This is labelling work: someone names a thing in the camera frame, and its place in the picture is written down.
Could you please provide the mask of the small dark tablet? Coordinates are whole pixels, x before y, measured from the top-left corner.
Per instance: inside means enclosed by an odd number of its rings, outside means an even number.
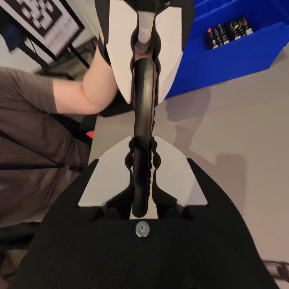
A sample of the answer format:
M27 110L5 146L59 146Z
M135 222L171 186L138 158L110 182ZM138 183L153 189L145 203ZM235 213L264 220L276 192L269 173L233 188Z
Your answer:
M1 25L0 34L2 35L9 52L18 48L25 41L25 37L14 24L8 24L6 26Z

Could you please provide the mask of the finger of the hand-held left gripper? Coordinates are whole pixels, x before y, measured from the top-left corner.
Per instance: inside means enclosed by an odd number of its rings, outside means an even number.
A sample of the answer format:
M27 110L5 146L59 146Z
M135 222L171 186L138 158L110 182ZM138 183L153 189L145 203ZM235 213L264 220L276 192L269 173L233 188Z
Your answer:
M138 24L138 14L125 1L111 0L109 37L106 45L111 67L120 93L130 104L132 99L132 35Z
M168 6L154 17L153 33L159 63L157 103L161 104L175 80L182 50L182 8Z

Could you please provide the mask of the black easel stand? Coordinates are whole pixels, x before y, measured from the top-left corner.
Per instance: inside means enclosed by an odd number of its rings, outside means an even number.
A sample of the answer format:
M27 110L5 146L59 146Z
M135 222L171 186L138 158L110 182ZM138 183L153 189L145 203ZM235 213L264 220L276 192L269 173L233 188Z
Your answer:
M36 50L32 50L29 48L25 43L22 43L19 45L19 49L24 52L27 56L29 56L32 60L34 60L36 63L38 63L41 67L40 73L41 76L49 76L49 77L55 77L55 78L64 78L67 80L74 81L75 79L68 73L56 73L51 71L50 64L48 64L44 59L42 59ZM75 56L86 68L89 68L89 63L82 57L82 55L74 48L72 43L68 45L68 47L54 60L54 62L64 62L65 60L68 60L69 58L72 58L72 56Z

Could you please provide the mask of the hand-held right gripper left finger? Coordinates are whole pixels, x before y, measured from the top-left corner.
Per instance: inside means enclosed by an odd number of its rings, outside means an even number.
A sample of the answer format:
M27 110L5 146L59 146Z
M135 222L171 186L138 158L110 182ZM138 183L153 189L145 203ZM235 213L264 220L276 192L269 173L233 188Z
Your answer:
M107 150L100 158L78 203L79 207L102 207L128 188L130 169L125 158L130 152L127 137Z

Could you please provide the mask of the blue plastic bin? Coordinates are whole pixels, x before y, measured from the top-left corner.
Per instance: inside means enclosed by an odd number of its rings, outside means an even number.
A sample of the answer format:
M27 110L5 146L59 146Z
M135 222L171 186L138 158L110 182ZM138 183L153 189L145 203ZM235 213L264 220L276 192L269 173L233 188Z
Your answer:
M166 98L268 69L289 40L289 1L194 1L195 18ZM206 32L246 17L253 33L209 48Z

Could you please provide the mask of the black remote control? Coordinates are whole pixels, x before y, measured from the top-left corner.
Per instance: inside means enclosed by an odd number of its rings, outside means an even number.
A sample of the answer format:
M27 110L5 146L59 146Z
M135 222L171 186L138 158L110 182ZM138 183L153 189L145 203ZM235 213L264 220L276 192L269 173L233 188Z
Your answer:
M231 41L223 24L209 28L206 32L206 37L210 49L215 49Z
M225 27L230 41L238 40L254 32L245 15L226 22Z
M142 58L134 66L134 200L132 213L142 218L148 210L151 178L152 131L155 115L156 66L152 59Z

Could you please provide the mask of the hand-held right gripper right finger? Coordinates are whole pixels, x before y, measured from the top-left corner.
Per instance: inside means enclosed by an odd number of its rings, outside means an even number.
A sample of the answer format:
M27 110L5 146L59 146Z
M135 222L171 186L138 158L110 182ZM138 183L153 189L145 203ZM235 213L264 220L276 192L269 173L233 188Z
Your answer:
M185 207L208 201L186 156L159 136L153 142L153 199L157 204Z

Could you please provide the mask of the black framed tag sign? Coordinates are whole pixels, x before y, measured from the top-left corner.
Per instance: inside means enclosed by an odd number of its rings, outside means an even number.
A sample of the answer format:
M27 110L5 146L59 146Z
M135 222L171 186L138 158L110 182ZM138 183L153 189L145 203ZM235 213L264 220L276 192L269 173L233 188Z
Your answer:
M65 0L1 0L0 6L53 60L85 29Z

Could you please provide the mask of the black wristwatch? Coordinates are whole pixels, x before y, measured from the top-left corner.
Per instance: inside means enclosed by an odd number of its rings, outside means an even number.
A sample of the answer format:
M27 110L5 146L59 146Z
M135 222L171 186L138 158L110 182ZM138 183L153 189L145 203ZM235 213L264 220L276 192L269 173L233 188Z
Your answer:
M97 47L99 50L100 55L102 56L102 58L104 59L104 61L111 66L111 62L110 62L110 58L107 52L107 48L106 45L102 42L101 37L99 36L99 40L97 43Z

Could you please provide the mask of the person's left forearm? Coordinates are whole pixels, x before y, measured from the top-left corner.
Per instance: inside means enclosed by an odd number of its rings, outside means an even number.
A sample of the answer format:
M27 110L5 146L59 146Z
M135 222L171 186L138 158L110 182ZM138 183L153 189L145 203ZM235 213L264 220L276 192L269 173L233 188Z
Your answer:
M93 61L82 81L53 80L58 114L97 114L112 103L118 92L112 67L99 51L104 48L102 30Z

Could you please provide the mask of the black office chair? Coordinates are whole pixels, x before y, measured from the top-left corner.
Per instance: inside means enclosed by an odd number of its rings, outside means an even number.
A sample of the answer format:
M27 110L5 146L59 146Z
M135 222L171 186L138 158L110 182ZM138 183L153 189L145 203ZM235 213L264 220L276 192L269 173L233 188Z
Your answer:
M78 114L51 114L51 116L64 126L74 139L77 139L92 146L92 138L87 135L95 130L97 116L112 117L115 115L127 113L133 110L131 104L127 104L120 91L118 91L112 103L98 114L78 115Z

